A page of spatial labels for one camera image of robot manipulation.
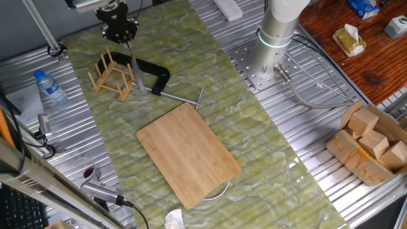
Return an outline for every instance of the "water bottle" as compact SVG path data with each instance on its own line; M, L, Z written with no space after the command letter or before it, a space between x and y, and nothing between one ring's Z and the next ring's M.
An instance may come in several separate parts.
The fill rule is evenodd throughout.
M64 90L58 86L58 83L51 75L45 74L42 70L37 70L34 72L34 77L37 87L48 96L53 104L61 106L68 101Z

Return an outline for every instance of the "bottle cap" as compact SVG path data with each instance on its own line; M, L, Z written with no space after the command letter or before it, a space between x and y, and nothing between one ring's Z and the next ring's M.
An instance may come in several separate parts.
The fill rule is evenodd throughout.
M34 77L37 80L41 80L42 78L44 78L44 76L45 76L45 73L43 72L43 70L34 71Z

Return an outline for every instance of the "gray cable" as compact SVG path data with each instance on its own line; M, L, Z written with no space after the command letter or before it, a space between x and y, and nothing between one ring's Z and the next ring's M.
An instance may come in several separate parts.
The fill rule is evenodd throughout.
M294 92L294 95L302 102L304 105L310 107L310 108L315 108L315 109L329 109L329 108L338 108L338 107L345 107L345 106L352 106L354 103L353 102L344 102L340 104L330 104L330 105L318 105L318 104L312 104L305 99L303 99L300 94L297 92L297 89L295 89L293 82L288 81L288 85L290 86L291 90Z
M310 108L315 108L315 109L329 109L329 108L338 108L338 107L344 107L344 106L352 106L354 103L353 102L344 102L340 104L330 104L330 105L317 105L310 103L303 99L300 94L297 92L297 89L295 89L293 82L291 81L291 77L285 72L285 70L281 67L281 64L276 64L274 66L274 72L277 74L281 75L281 78L286 82L291 90L294 92L294 95L297 96L297 98L302 102L304 105L310 107Z

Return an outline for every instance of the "packaging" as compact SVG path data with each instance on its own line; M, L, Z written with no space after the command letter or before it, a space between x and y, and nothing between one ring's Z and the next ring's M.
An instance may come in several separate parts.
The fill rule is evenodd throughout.
M375 0L347 0L349 6L362 18L367 19L376 16L379 8Z
M356 56L366 49L366 42L358 35L357 28L349 24L338 29L332 38L348 57Z
M329 140L326 148L368 186L380 184L398 174L406 174L407 166L392 172L383 162L370 156L344 129L352 114L361 108L362 101L357 101L342 115L340 131ZM371 104L367 109L379 117L374 130L387 137L390 147L398 141L407 144L407 132L403 131L398 124Z

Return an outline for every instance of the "wooden block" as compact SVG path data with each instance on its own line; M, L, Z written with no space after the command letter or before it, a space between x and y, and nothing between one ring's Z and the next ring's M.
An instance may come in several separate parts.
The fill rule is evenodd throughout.
M393 171L401 169L407 165L407 146L399 141L387 150L380 159Z
M374 130L370 130L362 137L359 140L359 144L376 159L380 158L389 149L389 142L386 136Z
M358 141L362 136L359 134L356 134L353 130L351 130L349 127L345 127L345 130L356 140Z
M69 229L69 225L62 220L58 220L45 229Z
M348 127L357 135L365 136L370 130L373 130L379 117L366 108L362 108L350 117Z

